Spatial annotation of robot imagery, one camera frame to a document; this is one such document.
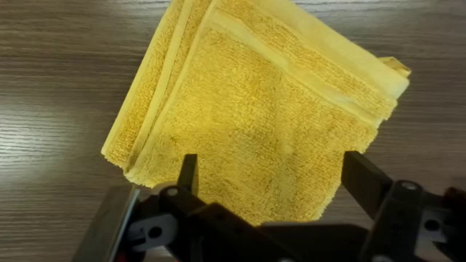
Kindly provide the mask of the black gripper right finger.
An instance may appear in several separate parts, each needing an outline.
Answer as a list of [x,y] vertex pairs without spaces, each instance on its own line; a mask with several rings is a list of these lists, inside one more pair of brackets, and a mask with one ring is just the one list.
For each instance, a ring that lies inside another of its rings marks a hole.
[[358,151],[344,154],[341,182],[370,218],[382,206],[393,180]]

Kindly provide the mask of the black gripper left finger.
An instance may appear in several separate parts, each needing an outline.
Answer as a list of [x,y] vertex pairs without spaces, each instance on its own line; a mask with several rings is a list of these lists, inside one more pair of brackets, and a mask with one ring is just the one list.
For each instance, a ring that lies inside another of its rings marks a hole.
[[186,189],[188,192],[197,190],[197,173],[198,173],[198,157],[195,154],[186,154],[182,161],[179,177],[176,185]]

